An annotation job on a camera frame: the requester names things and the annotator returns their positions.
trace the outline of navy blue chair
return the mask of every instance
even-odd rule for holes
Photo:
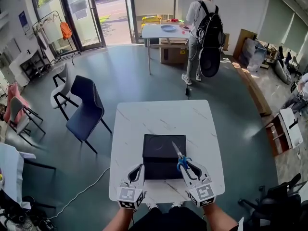
[[[91,79],[76,76],[71,88],[71,93],[80,97],[82,103],[78,106],[69,98],[59,94],[69,103],[78,108],[69,119],[64,111],[61,110],[67,120],[66,127],[80,142],[84,141],[97,154],[97,151],[87,141],[89,135],[100,121],[105,125],[110,133],[112,133],[112,131],[102,118],[105,110],[96,90],[96,86]]]

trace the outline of backpack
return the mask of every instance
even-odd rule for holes
[[[216,6],[215,12],[209,13],[205,3],[203,1],[199,3],[206,13],[197,29],[199,44],[202,47],[220,48],[223,45],[223,25],[218,15],[219,8]]]
[[[66,22],[61,22],[60,29],[62,31],[63,39],[68,39],[72,36],[72,31]]]
[[[202,47],[199,53],[200,72],[204,77],[213,77],[220,66],[221,49],[224,45],[222,22],[216,6],[214,13],[209,13],[203,1],[199,1],[206,16],[197,29],[198,44]]]

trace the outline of glass door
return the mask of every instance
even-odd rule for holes
[[[129,24],[129,32],[131,37],[132,43],[139,43],[138,42],[138,35],[136,35],[137,32],[137,26],[136,26],[136,13],[135,13],[135,6],[134,6],[134,0],[125,0],[126,3],[126,10],[128,15],[128,24]]]
[[[94,0],[63,0],[73,33],[82,51],[105,46]]]
[[[48,14],[50,14],[49,18],[52,18],[52,20],[43,23],[43,29],[54,54],[61,56],[71,53],[72,49],[75,51],[76,47],[72,38],[64,40],[60,29],[60,23],[65,21],[60,0],[33,0],[33,5],[38,19],[42,19]]]

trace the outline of gray pants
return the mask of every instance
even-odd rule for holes
[[[300,111],[302,108],[304,108],[306,106],[306,101],[305,100],[300,100],[298,97],[298,90],[295,89],[291,96],[289,97],[289,99],[283,104],[283,106],[281,107],[282,109],[286,109],[288,108],[289,106],[292,106],[292,111],[293,111],[293,114],[295,114],[296,112]]]
[[[189,37],[188,47],[189,47],[188,48],[188,64],[187,64],[186,76],[188,79],[190,79],[191,70],[193,67],[196,68],[197,66],[197,74],[201,75],[200,65],[199,65],[199,52],[201,48],[200,47],[198,48],[198,40],[195,39],[193,36]]]

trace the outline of black box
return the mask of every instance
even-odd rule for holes
[[[144,135],[142,157],[145,180],[183,178],[177,170],[179,157],[172,142],[177,145],[183,155],[186,155],[185,135]]]

